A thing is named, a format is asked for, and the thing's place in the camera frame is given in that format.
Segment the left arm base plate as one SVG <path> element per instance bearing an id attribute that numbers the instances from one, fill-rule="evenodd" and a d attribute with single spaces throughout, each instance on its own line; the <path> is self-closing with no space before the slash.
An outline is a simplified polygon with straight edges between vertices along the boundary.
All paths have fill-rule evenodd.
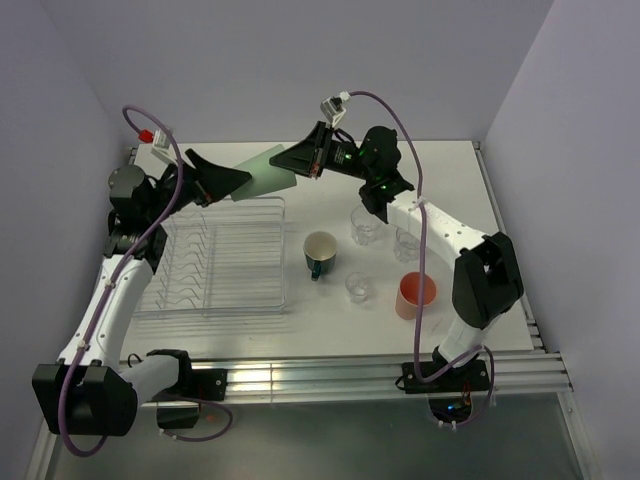
<path id="1" fill-rule="evenodd" d="M 185 386 L 161 391 L 157 398 L 191 398 L 221 402 L 225 399 L 228 371 L 222 368 L 195 369 Z"/>

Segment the small clear glass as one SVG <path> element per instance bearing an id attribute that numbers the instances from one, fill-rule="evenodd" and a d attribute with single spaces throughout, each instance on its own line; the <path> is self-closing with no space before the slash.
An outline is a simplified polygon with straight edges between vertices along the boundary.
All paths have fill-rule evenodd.
<path id="1" fill-rule="evenodd" d="M 369 297 L 370 279 L 362 272 L 353 272 L 345 279 L 345 288 L 352 303 L 362 303 Z"/>

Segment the dark green ceramic mug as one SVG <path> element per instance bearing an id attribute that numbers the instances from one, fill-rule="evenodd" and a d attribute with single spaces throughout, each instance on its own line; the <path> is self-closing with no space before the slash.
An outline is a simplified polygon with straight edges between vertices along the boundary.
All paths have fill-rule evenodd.
<path id="1" fill-rule="evenodd" d="M 337 250 L 337 240 L 328 232 L 316 231 L 306 237 L 303 253 L 312 281 L 318 281 L 321 276 L 332 272 L 336 263 Z"/>

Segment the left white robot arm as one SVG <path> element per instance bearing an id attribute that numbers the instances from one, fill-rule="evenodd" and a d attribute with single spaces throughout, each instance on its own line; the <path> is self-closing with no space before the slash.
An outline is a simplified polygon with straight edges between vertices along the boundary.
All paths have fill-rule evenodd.
<path id="1" fill-rule="evenodd" d="M 193 150 L 154 180 L 137 165 L 108 180 L 112 210 L 96 287 L 73 338 L 53 364 L 40 364 L 32 386 L 49 430 L 58 435 L 123 436 L 138 408 L 169 396 L 210 396 L 189 354 L 155 349 L 119 372 L 134 311 L 160 266 L 168 235 L 161 223 L 194 204 L 207 207 L 249 183 L 250 173 L 212 164 Z"/>

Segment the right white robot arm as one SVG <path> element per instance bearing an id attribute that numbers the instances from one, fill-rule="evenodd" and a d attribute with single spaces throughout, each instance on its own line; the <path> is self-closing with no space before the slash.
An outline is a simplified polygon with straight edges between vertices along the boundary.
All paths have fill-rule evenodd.
<path id="1" fill-rule="evenodd" d="M 340 140 L 325 122 L 317 122 L 299 143 L 272 156 L 270 165 L 318 178 L 326 170 L 362 180 L 359 196 L 366 210 L 382 222 L 404 230 L 431 250 L 453 272 L 455 318 L 436 347 L 435 383 L 452 390 L 468 374 L 466 364 L 480 351 L 495 320 L 524 293 L 511 239 L 464 225 L 425 201 L 405 180 L 398 165 L 401 152 L 395 130 L 374 126 L 361 143 Z"/>

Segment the light green plastic cup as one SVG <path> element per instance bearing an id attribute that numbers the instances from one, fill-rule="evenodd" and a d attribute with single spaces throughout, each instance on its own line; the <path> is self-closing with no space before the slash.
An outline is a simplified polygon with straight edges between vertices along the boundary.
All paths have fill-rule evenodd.
<path id="1" fill-rule="evenodd" d="M 231 193 L 234 202 L 272 194 L 297 185 L 296 175 L 288 170 L 272 166 L 270 159 L 285 150 L 282 144 L 234 166 L 234 169 L 248 172 L 251 180 Z"/>

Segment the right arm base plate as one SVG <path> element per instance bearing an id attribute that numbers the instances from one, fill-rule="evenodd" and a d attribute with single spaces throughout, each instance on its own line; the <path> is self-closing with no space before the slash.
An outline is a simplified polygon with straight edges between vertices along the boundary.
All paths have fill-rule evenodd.
<path id="1" fill-rule="evenodd" d="M 421 383 L 415 375 L 413 363 L 405 362 L 394 385 L 406 394 L 454 394 L 462 393 L 465 389 L 470 392 L 488 391 L 492 383 L 486 363 L 473 358 L 464 366 L 451 368 L 428 383 Z"/>

